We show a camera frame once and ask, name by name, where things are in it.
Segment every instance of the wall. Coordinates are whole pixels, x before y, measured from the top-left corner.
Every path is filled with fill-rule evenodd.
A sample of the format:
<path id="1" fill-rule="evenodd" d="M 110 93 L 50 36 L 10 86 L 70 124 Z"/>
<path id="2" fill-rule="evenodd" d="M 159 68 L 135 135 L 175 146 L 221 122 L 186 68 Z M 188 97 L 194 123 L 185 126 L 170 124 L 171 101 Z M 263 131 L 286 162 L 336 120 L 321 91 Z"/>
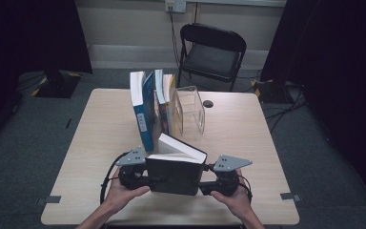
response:
<path id="1" fill-rule="evenodd" d="M 92 45 L 90 54 L 94 68 L 111 67 L 111 62 L 117 61 L 124 61 L 124 66 L 126 60 L 134 59 L 141 64 L 154 61 L 162 63 L 159 67 L 171 67 L 166 63 L 174 62 L 173 33 L 164 1 L 77 0 L 76 4 L 87 43 Z M 244 67 L 260 69 L 282 11 L 282 7 L 188 2 L 186 13 L 173 14 L 177 45 L 180 47 L 180 28 L 194 21 L 236 31 L 248 45 Z M 158 61 L 151 60 L 142 52 L 161 53 L 162 57 L 157 57 Z M 137 56 L 143 56 L 143 60 L 136 59 Z"/>

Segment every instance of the chair seat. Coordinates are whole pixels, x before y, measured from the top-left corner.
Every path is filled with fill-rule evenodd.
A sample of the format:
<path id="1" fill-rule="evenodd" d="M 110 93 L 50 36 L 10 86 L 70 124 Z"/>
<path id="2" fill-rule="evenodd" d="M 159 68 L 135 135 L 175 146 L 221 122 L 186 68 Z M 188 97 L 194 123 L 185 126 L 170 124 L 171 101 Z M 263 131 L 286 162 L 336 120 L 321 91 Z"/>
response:
<path id="1" fill-rule="evenodd" d="M 239 53 L 194 44 L 183 68 L 190 72 L 200 72 L 231 81 L 234 77 L 235 63 Z"/>

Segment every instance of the black book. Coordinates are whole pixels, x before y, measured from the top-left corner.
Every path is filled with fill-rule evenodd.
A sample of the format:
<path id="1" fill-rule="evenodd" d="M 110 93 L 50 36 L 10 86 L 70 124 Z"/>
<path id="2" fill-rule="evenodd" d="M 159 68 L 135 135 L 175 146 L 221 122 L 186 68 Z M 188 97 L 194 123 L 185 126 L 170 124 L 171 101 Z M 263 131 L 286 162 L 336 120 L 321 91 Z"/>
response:
<path id="1" fill-rule="evenodd" d="M 207 154 L 172 136 L 158 139 L 159 153 L 146 158 L 148 176 L 158 181 L 153 192 L 195 196 Z"/>

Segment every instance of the white label on book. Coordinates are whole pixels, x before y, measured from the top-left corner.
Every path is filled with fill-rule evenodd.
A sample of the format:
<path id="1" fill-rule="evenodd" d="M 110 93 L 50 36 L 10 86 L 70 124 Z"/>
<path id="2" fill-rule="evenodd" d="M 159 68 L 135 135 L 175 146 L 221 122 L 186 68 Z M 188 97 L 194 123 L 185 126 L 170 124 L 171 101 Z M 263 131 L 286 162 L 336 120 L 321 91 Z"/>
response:
<path id="1" fill-rule="evenodd" d="M 141 132 L 146 132 L 147 131 L 147 124 L 145 123 L 144 114 L 142 114 L 142 113 L 137 114 L 136 118 L 138 120 L 139 130 L 141 130 Z"/>

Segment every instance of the electrical outlet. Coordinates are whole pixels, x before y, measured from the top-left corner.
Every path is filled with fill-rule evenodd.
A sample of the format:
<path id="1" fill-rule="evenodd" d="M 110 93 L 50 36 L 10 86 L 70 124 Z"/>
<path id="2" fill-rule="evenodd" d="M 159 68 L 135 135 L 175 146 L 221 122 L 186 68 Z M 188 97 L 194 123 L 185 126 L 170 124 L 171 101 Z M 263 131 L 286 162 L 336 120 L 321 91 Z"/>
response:
<path id="1" fill-rule="evenodd" d="M 165 0 L 165 11 L 186 12 L 186 1 Z"/>

